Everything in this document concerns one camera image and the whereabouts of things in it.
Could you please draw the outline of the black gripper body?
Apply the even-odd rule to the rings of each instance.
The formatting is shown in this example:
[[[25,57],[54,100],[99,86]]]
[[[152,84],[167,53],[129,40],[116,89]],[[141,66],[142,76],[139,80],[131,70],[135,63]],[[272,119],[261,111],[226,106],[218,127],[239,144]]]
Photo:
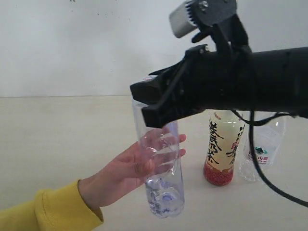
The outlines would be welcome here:
[[[178,120],[207,109],[252,109],[251,49],[236,48],[233,56],[200,53],[196,48],[166,74],[167,120]]]

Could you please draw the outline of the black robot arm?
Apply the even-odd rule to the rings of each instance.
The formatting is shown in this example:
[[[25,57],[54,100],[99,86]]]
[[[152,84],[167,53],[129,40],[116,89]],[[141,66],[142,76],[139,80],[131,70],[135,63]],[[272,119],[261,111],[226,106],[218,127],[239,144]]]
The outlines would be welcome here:
[[[144,104],[144,122],[153,128],[207,109],[287,112],[305,118],[308,50],[238,50],[228,57],[197,46],[179,63],[156,71],[153,79],[132,84],[130,91]]]

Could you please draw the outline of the yellow sleeve forearm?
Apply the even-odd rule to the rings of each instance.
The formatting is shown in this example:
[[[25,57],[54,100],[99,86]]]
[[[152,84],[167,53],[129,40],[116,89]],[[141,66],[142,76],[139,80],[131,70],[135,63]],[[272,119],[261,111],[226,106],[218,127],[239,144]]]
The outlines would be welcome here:
[[[0,212],[2,231],[92,231],[104,223],[101,210],[91,210],[78,181],[57,190],[40,190],[33,200]]]

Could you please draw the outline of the person's open hand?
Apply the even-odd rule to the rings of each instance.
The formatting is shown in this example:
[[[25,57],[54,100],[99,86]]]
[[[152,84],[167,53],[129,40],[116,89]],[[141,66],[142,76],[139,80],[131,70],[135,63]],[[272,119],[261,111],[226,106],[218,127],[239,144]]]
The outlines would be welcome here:
[[[143,185],[151,175],[168,171],[167,163],[186,154],[185,149],[158,154],[154,149],[141,152],[135,142],[112,159],[102,170],[78,182],[78,190],[85,204],[96,210],[113,204],[132,190]]]

